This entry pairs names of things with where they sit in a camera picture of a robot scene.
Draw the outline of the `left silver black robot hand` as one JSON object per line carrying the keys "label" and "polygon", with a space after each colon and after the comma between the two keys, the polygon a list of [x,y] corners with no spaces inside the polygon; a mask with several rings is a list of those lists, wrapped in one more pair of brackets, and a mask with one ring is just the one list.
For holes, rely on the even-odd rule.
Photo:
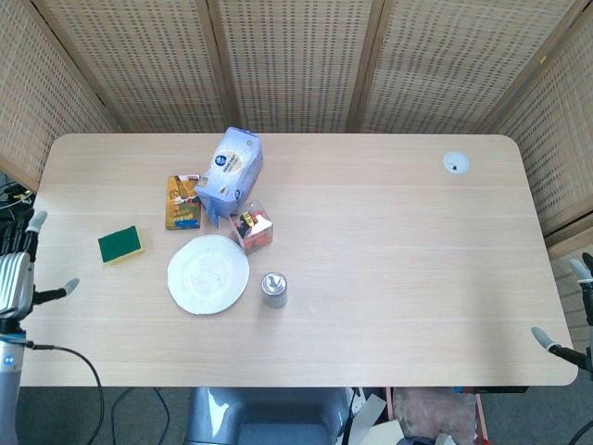
{"label": "left silver black robot hand", "polygon": [[80,283],[79,278],[73,278],[57,289],[35,289],[36,253],[39,234],[46,218],[46,211],[28,209],[15,221],[1,224],[2,320],[21,321],[35,305],[65,298]]}

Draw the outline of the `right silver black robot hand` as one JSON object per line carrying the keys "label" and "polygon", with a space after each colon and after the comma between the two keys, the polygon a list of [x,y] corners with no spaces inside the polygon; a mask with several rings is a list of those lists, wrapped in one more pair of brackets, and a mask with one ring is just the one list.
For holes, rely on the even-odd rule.
{"label": "right silver black robot hand", "polygon": [[565,348],[560,343],[552,340],[540,327],[532,327],[531,332],[538,344],[548,353],[592,375],[592,255],[584,252],[582,260],[570,259],[570,263],[578,278],[587,318],[589,346],[586,348],[586,352],[582,353]]}

